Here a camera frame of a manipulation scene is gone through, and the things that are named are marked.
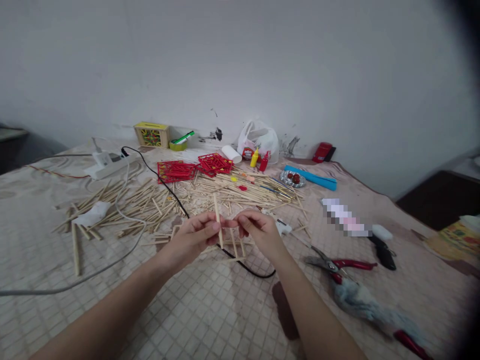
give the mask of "power strip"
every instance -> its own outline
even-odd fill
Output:
[[[117,172],[121,168],[127,166],[127,163],[131,164],[135,160],[138,159],[138,155],[136,153],[132,153],[127,157],[122,157],[119,161],[112,162],[105,167],[100,167],[99,165],[95,164],[83,170],[85,174],[90,175],[90,177],[94,180],[101,180],[106,178],[108,175]]]

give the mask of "wall stain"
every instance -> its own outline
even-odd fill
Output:
[[[222,130],[220,130],[218,127],[216,128],[215,135],[218,141],[222,141],[222,136],[223,136]]]
[[[293,158],[294,157],[294,149],[297,143],[300,141],[298,136],[295,136],[287,145],[285,141],[280,141],[280,152],[286,158]]]
[[[205,143],[206,140],[218,140],[218,141],[222,141],[222,137],[224,136],[222,130],[220,128],[216,128],[215,132],[213,131],[210,131],[210,136],[206,136],[206,137],[202,137],[202,136],[199,136],[199,139],[198,140],[199,142],[201,143]]]

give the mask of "pile of wooden sticks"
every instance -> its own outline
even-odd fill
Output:
[[[124,180],[119,180],[112,185],[111,181],[109,181],[106,186],[86,200],[77,204],[71,204],[71,207],[66,212],[66,220],[53,229],[53,231],[63,230],[64,232],[72,232],[75,273],[77,275],[80,275],[80,259],[78,250],[79,236],[76,228],[80,230],[87,240],[92,238],[102,240],[99,231],[104,227],[114,226],[117,238],[135,236],[144,227],[142,222],[125,219],[114,206],[109,209],[107,215],[102,220],[92,226],[86,227],[72,222],[79,215],[88,212],[98,201],[113,204],[117,196],[119,196],[118,205],[122,213],[129,218],[145,221],[146,231],[152,234],[155,241],[144,243],[142,244],[143,246],[163,244],[173,237],[176,231],[175,228],[172,233],[159,232],[159,228],[171,217],[177,215],[186,217],[186,214],[170,192],[163,185],[158,185],[156,181],[152,180],[154,179],[149,178],[136,189],[132,189],[129,186],[130,178],[127,180],[127,186],[124,189],[122,189]],[[193,180],[173,183],[170,185],[170,188],[191,216],[215,210],[217,219],[220,219],[220,206],[225,207],[228,215],[232,215],[233,212],[237,213],[244,207],[258,206],[273,210],[281,206],[291,206],[302,211],[308,222],[307,213],[309,211],[305,210],[302,205],[301,199],[303,196],[300,192],[289,188],[289,191],[294,193],[295,196],[290,201],[286,201],[274,191],[266,189],[271,188],[273,184],[275,183],[268,175],[256,172],[246,173],[235,168],[231,174],[217,174],[214,178],[197,173]],[[300,227],[294,231],[304,230],[310,236],[307,226],[301,223],[300,220],[299,224]],[[234,259],[225,261],[245,259],[245,245],[250,245],[251,243],[243,242],[240,239],[236,241],[233,231],[230,231],[230,237],[230,240],[224,241],[223,237],[220,236],[220,247],[223,249],[224,245],[232,245],[235,253]],[[215,249],[218,249],[218,247],[208,248],[204,253]]]

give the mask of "yellow box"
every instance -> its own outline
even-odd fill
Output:
[[[170,141],[169,146],[170,150],[173,151],[183,151],[187,148],[188,141],[182,142],[181,144],[174,144]]]
[[[170,128],[168,125],[142,121],[134,125],[133,128],[140,146],[169,148]]]

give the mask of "hand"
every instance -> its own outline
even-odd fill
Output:
[[[273,266],[289,256],[273,217],[255,210],[244,210],[233,220],[239,224],[240,238],[250,234],[262,254],[270,260]]]
[[[175,236],[157,254],[161,265],[167,266],[171,275],[193,262],[200,253],[219,241],[220,228],[236,228],[238,223],[225,220],[220,223],[214,212],[204,212],[183,223]]]

